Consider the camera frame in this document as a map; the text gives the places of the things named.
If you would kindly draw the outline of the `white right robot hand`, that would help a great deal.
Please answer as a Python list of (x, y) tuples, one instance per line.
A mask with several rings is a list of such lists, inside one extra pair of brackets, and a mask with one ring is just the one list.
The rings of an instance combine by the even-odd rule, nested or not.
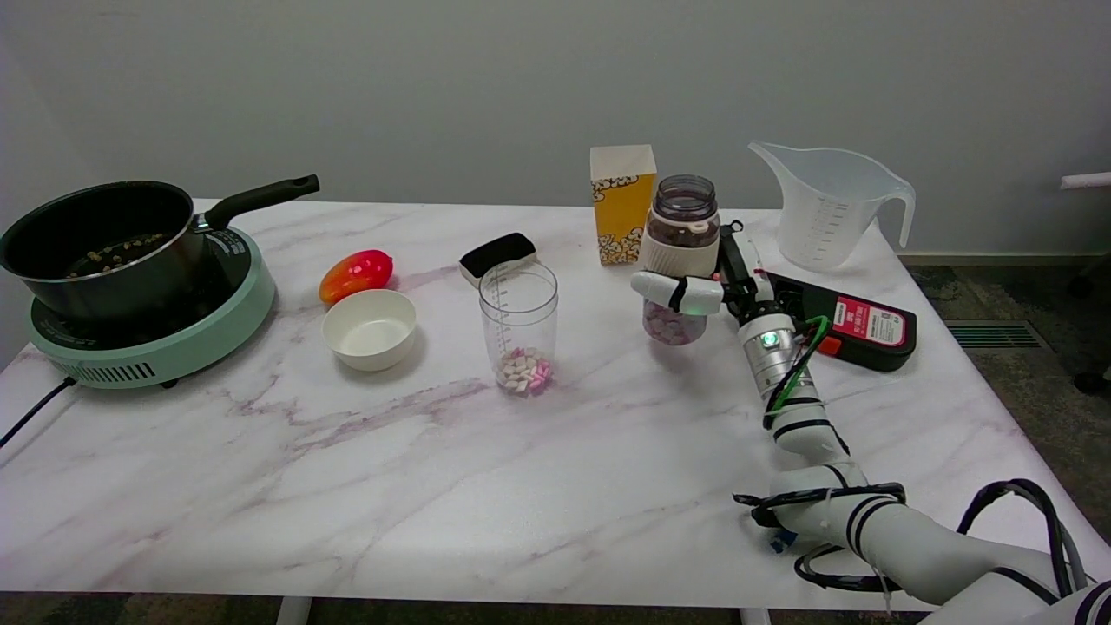
[(790, 324), (777, 301), (753, 239), (741, 221), (721, 226), (713, 278), (670, 278), (638, 272), (630, 286), (641, 298), (681, 315), (710, 316), (725, 308), (742, 326), (758, 317), (779, 316)]

